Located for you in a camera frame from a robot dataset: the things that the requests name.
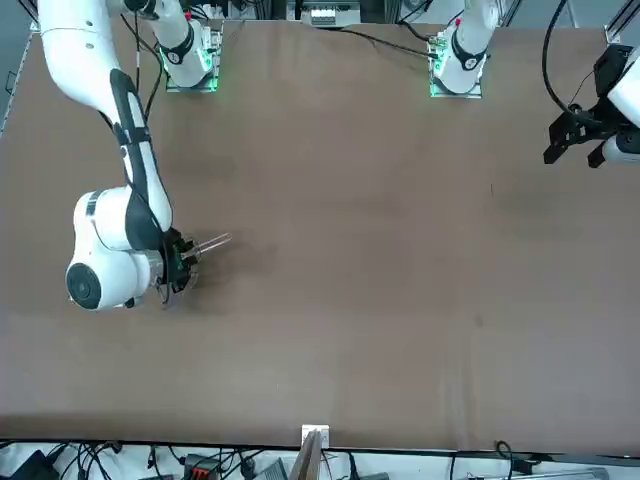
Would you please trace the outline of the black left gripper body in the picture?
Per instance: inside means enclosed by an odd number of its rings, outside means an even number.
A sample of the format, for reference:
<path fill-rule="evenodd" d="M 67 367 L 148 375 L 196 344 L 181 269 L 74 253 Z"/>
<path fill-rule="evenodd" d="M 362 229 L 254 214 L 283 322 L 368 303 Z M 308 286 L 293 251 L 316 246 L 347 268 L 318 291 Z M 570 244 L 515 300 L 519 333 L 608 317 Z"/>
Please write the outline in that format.
<path fill-rule="evenodd" d="M 578 144 L 594 139 L 602 140 L 611 134 L 627 133 L 636 129 L 608 98 L 608 94 L 626 72 L 633 51 L 634 48 L 631 46 L 611 44 L 595 62 L 593 71 L 597 102 L 586 111 L 586 115 L 594 123 L 577 120 Z"/>

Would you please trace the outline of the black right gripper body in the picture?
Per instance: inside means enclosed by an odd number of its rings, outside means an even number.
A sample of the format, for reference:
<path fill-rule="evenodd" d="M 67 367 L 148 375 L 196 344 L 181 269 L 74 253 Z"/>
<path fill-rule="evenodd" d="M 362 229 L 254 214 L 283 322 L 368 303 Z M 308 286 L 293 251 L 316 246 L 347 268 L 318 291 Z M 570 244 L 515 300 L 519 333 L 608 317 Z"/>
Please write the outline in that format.
<path fill-rule="evenodd" d="M 164 233 L 163 245 L 160 253 L 164 261 L 164 270 L 161 284 L 166 285 L 172 294 L 178 294 L 185 290 L 195 279 L 196 265 L 192 268 L 183 268 L 180 255 L 182 239 L 191 238 L 183 236 L 177 229 L 170 228 Z"/>

